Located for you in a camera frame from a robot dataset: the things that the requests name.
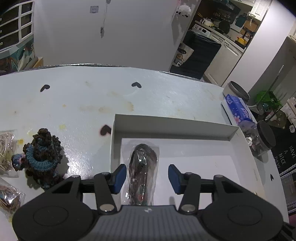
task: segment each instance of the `plastic bag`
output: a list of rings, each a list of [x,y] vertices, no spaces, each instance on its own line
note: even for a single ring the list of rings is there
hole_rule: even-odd
[[[18,177],[11,164],[15,152],[15,131],[0,131],[0,177]]]
[[[127,178],[121,192],[123,205],[153,205],[159,148],[151,143],[123,146]]]
[[[24,204],[25,194],[0,178],[0,210],[9,222],[16,210]]]

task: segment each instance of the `glass jar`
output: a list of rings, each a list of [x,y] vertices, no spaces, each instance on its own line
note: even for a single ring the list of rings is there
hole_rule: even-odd
[[[244,120],[239,123],[239,127],[242,129],[254,157],[259,157],[275,147],[274,133],[266,122],[261,120],[256,124]]]

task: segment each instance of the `crocheted figure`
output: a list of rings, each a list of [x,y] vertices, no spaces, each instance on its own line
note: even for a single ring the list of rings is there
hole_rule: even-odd
[[[33,138],[31,144],[24,145],[23,154],[12,156],[12,166],[16,171],[25,168],[26,174],[47,190],[63,180],[55,170],[62,159],[61,142],[47,129],[40,129]]]

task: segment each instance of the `white table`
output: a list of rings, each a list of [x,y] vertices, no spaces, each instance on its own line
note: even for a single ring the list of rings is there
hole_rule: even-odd
[[[141,88],[132,87],[138,82]],[[49,89],[40,92],[43,85]],[[154,115],[229,124],[221,101],[222,88],[209,83],[152,70],[123,67],[60,66],[8,74],[0,77],[1,130],[16,129],[16,139],[32,141],[40,128],[59,137],[67,165],[59,172],[82,178],[109,171],[110,135],[100,135],[112,126],[115,113]],[[266,198],[288,221],[281,180],[272,155],[267,163],[257,161]],[[41,188],[19,178],[5,178],[26,193],[26,202],[41,194]],[[93,194],[84,200],[95,208]],[[16,241],[12,226],[0,213],[3,240]]]

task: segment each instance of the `tissue box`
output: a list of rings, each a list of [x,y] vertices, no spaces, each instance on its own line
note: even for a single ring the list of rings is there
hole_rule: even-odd
[[[225,99],[237,124],[241,121],[252,121],[248,111],[238,97],[228,94]]]

